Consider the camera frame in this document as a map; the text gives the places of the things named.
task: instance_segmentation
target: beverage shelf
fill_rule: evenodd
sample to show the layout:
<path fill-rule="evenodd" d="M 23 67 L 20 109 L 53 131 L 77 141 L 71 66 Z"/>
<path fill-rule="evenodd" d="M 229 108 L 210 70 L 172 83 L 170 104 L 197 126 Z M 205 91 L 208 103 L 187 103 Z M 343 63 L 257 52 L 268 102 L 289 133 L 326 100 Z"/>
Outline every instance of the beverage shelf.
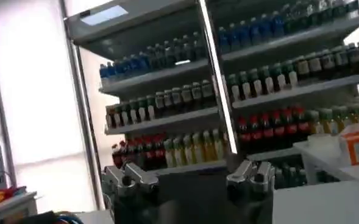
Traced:
<path fill-rule="evenodd" d="M 225 160 L 220 160 L 220 161 L 200 163 L 200 164 L 194 164 L 194 165 L 188 165 L 188 166 L 180 166 L 180 167 L 165 168 L 165 169 L 160 169 L 160 170 L 152 170 L 149 172 L 154 173 L 158 176 L 163 176 L 163 175 L 169 175 L 172 173 L 186 173 L 186 172 L 194 172 L 194 171 L 198 171 L 198 170 L 219 169 L 219 168 L 224 168 L 226 165 L 227 164 L 226 164 Z"/>
<path fill-rule="evenodd" d="M 224 61 L 232 61 L 238 58 L 250 57 L 252 55 L 261 54 L 271 50 L 277 50 L 282 47 L 288 47 L 295 44 L 302 44 L 302 46 L 304 47 L 306 43 L 311 41 L 315 41 L 318 43 L 319 41 L 328 40 L 329 38 L 345 37 L 357 27 L 359 27 L 359 16 L 354 18 L 338 19 L 332 23 L 328 23 L 320 27 L 281 37 L 267 43 L 242 49 L 240 51 L 224 54 L 222 56 L 222 59 Z M 149 87 L 151 86 L 151 83 L 154 83 L 155 85 L 157 85 L 156 83 L 158 83 L 160 89 L 163 89 L 165 86 L 169 85 L 170 83 L 173 83 L 173 80 L 180 80 L 182 78 L 181 74 L 196 71 L 198 69 L 206 67 L 207 65 L 208 61 L 206 59 L 203 59 L 200 61 L 179 65 L 172 69 L 164 69 L 161 71 L 150 72 L 145 75 L 140 75 L 122 81 L 113 81 L 109 85 L 102 87 L 99 90 L 102 93 L 118 97 L 128 97 L 129 95 L 134 95 L 136 93 L 148 93 L 148 91 L 150 94 L 151 91 L 156 91 L 156 89 L 151 90 L 153 89 L 153 86 Z"/>
<path fill-rule="evenodd" d="M 337 87 L 347 86 L 347 85 L 353 85 L 353 84 L 359 84 L 359 75 L 353 75 L 341 79 L 335 79 L 331 81 L 326 82 L 319 82 L 307 86 L 301 86 L 294 89 L 289 89 L 281 92 L 277 92 L 274 94 L 269 94 L 265 96 L 260 96 L 256 98 L 246 99 L 239 102 L 234 102 L 233 107 L 236 109 L 239 108 L 246 108 L 249 106 L 258 105 L 261 103 L 268 103 L 275 100 L 282 100 L 287 99 L 290 97 L 296 97 L 301 96 L 304 94 L 311 94 L 319 91 L 326 91 L 330 89 L 334 89 Z"/>
<path fill-rule="evenodd" d="M 274 158 L 281 158 L 291 155 L 299 155 L 300 152 L 295 149 L 294 147 L 288 148 L 288 149 L 281 149 L 271 152 L 263 152 L 263 153 L 257 153 L 247 156 L 251 160 L 256 161 L 262 161 L 262 160 L 268 160 L 268 159 L 274 159 Z"/>
<path fill-rule="evenodd" d="M 202 117 L 207 117 L 207 116 L 217 114 L 217 113 L 218 113 L 217 107 L 211 107 L 211 108 L 192 111 L 192 112 L 188 112 L 188 113 L 173 115 L 170 117 L 155 119 L 152 121 L 146 121 L 146 122 L 142 122 L 139 124 L 127 125 L 127 126 L 119 127 L 119 128 L 110 128 L 105 131 L 105 134 L 118 135 L 118 134 L 124 134 L 124 133 L 131 133 L 131 132 L 135 132 L 135 131 L 142 133 L 148 129 L 155 129 L 155 128 L 159 128 L 159 131 L 163 131 L 162 126 L 164 126 L 164 125 L 188 121 L 188 120 L 194 121 L 196 119 L 200 119 Z"/>

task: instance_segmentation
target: white table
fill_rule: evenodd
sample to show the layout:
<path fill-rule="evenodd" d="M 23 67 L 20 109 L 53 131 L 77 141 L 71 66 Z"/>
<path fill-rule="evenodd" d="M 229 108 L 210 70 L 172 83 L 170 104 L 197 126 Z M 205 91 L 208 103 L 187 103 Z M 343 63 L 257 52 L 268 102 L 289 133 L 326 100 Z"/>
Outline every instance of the white table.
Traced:
<path fill-rule="evenodd" d="M 345 165 L 338 153 L 339 149 L 311 149 L 307 141 L 295 143 L 293 146 L 301 152 L 308 184 L 318 183 L 315 167 L 319 167 L 341 181 L 359 181 L 359 165 Z"/>
<path fill-rule="evenodd" d="M 36 192 L 14 196 L 0 203 L 0 220 L 18 212 L 26 212 L 26 216 L 37 214 L 37 205 L 34 197 Z"/>
<path fill-rule="evenodd" d="M 359 182 L 277 190 L 273 206 L 274 224 L 359 224 Z"/>

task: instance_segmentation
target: water bottle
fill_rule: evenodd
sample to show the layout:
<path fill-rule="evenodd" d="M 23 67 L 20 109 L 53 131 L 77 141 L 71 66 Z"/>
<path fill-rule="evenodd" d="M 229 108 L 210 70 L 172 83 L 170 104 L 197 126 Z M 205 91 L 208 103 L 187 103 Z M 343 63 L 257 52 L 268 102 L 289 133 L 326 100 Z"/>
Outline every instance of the water bottle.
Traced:
<path fill-rule="evenodd" d="M 255 17 L 251 18 L 250 36 L 252 45 L 256 45 L 261 42 L 260 27 Z"/>
<path fill-rule="evenodd" d="M 244 20 L 240 21 L 238 36 L 239 36 L 241 47 L 251 46 L 250 30 Z"/>
<path fill-rule="evenodd" d="M 238 35 L 237 28 L 234 23 L 229 24 L 230 31 L 230 48 L 232 51 L 237 51 L 240 49 L 240 38 Z"/>
<path fill-rule="evenodd" d="M 277 11 L 272 13 L 271 27 L 274 37 L 284 36 L 285 29 L 283 28 L 283 18 Z"/>
<path fill-rule="evenodd" d="M 230 52 L 229 37 L 225 28 L 220 27 L 218 29 L 218 39 L 219 39 L 221 53 L 225 54 Z"/>
<path fill-rule="evenodd" d="M 266 14 L 262 14 L 260 20 L 260 34 L 263 41 L 269 41 L 272 37 L 271 21 Z"/>

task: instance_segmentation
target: display rack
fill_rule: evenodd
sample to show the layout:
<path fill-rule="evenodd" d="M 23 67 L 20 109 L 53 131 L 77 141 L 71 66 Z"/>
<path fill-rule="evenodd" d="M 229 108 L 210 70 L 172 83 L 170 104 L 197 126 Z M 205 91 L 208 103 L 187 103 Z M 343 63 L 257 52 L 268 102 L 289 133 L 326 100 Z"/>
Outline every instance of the display rack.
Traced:
<path fill-rule="evenodd" d="M 222 9 L 230 8 L 232 2 L 219 2 Z M 284 2 L 275 2 L 280 7 Z M 254 1 L 241 1 L 240 9 L 244 9 L 244 5 L 250 5 L 254 11 L 261 12 L 261 3 Z M 120 5 L 127 13 L 117 18 L 98 24 L 97 26 L 88 26 L 82 20 L 87 16 L 94 15 L 113 6 Z M 211 15 L 216 15 L 215 24 L 224 24 L 228 19 L 221 19 L 221 15 L 229 17 L 228 11 L 218 11 L 218 7 L 214 5 Z M 75 44 L 88 49 L 109 60 L 120 58 L 123 55 L 134 54 L 140 49 L 154 43 L 162 43 L 165 40 L 172 40 L 174 37 L 189 33 L 190 31 L 202 30 L 199 25 L 199 17 L 196 5 L 193 1 L 186 0 L 170 0 L 170 1 L 154 1 L 150 5 L 142 3 L 141 0 L 133 3 L 117 4 L 116 1 L 108 2 L 102 6 L 83 12 L 79 15 L 72 16 L 67 20 L 70 27 L 70 38 Z M 335 47 L 343 43 L 343 39 L 350 33 L 359 28 L 358 16 L 345 16 L 336 19 L 331 23 L 326 23 L 318 27 L 310 28 L 305 31 L 285 35 L 284 37 L 272 39 L 266 43 L 256 44 L 238 51 L 222 54 L 224 70 L 222 74 L 230 74 L 232 70 L 238 71 L 250 69 L 250 66 L 261 66 L 259 59 L 264 57 L 267 63 L 277 62 L 278 60 L 286 60 L 289 57 L 307 54 L 312 51 L 322 50 L 325 47 Z M 211 80 L 211 66 L 207 59 L 200 59 L 177 65 L 173 68 L 163 69 L 160 71 L 147 72 L 146 74 L 131 77 L 125 80 L 110 81 L 108 84 L 100 87 L 99 91 L 104 94 L 118 96 L 121 100 L 135 99 L 147 94 L 154 94 L 157 91 L 171 89 L 175 86 L 181 86 L 191 82 L 199 82 L 203 79 Z M 299 85 L 296 88 L 284 90 L 278 93 L 260 96 L 256 98 L 246 99 L 239 102 L 233 102 L 233 114 L 237 118 L 241 114 L 248 115 L 251 110 L 249 107 L 262 105 L 263 110 L 271 110 L 273 102 L 285 101 L 287 99 L 297 99 L 298 97 L 311 98 L 317 93 L 337 94 L 336 97 L 328 99 L 327 103 L 340 103 L 353 99 L 357 96 L 357 85 L 359 84 L 359 74 L 350 77 L 343 77 L 329 81 L 315 80 L 311 83 Z M 305 107 L 315 107 L 314 102 L 302 102 Z M 105 134 L 117 135 L 121 133 L 127 136 L 140 136 L 145 133 L 153 133 L 163 131 L 167 134 L 178 134 L 187 128 L 194 131 L 195 128 L 202 130 L 204 127 L 210 128 L 215 125 L 218 127 L 218 107 L 212 107 L 189 113 L 177 114 L 164 118 L 154 119 L 151 121 L 141 122 L 139 124 L 126 125 L 118 128 L 107 128 Z M 285 156 L 298 155 L 299 152 L 295 148 L 278 150 L 273 152 L 256 153 L 248 158 L 252 160 L 269 160 L 273 158 L 283 158 Z M 175 167 L 153 171 L 158 175 L 166 175 L 170 173 L 190 172 L 195 170 L 203 170 L 215 167 L 224 167 L 225 161 L 215 161 L 212 163 L 196 164 L 184 167 Z"/>

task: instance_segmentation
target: metal pole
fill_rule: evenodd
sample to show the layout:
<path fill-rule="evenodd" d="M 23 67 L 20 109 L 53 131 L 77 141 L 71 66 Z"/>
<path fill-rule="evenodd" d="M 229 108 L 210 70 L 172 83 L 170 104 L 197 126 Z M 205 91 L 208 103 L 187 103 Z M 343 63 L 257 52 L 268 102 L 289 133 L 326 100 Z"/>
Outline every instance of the metal pole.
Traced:
<path fill-rule="evenodd" d="M 90 171 L 91 182 L 96 207 L 102 209 L 103 199 L 101 191 L 101 163 L 99 161 L 98 147 L 96 145 L 93 121 L 90 113 L 90 104 L 88 102 L 87 88 L 83 73 L 82 59 L 80 57 L 79 47 L 73 45 L 68 38 L 68 30 L 65 24 L 66 7 L 64 0 L 59 0 L 60 10 L 62 14 L 64 31 L 66 33 L 66 43 L 68 48 L 69 64 L 73 75 L 75 95 L 79 112 L 79 120 L 82 128 L 84 145 L 86 148 L 87 163 Z"/>
<path fill-rule="evenodd" d="M 7 171 L 10 174 L 9 177 L 10 177 L 11 185 L 16 186 L 16 175 L 14 169 L 13 155 L 11 152 L 9 129 L 7 128 L 7 121 L 3 107 L 1 88 L 0 88 L 0 126 L 1 126 L 0 138 L 4 144 Z"/>
<path fill-rule="evenodd" d="M 212 70 L 212 80 L 215 88 L 219 115 L 223 121 L 224 127 L 226 128 L 230 152 L 233 155 L 237 155 L 239 151 L 237 147 L 238 144 L 236 140 L 235 125 L 232 119 L 232 104 L 230 103 L 229 95 L 225 87 L 225 78 L 223 78 L 221 70 L 221 56 L 217 51 L 218 45 L 215 41 L 216 39 L 211 16 L 208 12 L 206 0 L 197 0 L 197 2 L 205 42 L 208 49 L 208 59 Z"/>

